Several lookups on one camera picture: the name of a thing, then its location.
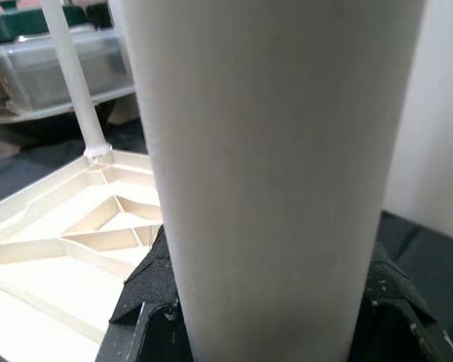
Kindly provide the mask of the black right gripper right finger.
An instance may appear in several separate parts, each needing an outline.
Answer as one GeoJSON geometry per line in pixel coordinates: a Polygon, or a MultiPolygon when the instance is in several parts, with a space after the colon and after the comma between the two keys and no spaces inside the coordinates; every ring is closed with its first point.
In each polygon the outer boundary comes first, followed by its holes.
{"type": "Polygon", "coordinates": [[[374,244],[350,361],[453,361],[453,342],[409,277],[374,244]]]}

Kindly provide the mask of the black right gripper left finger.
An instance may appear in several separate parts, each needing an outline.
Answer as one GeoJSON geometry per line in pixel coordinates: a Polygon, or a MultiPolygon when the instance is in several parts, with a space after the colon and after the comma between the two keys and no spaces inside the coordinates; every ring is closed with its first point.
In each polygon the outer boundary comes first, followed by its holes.
{"type": "Polygon", "coordinates": [[[97,361],[190,361],[165,228],[123,285],[97,361]]]}

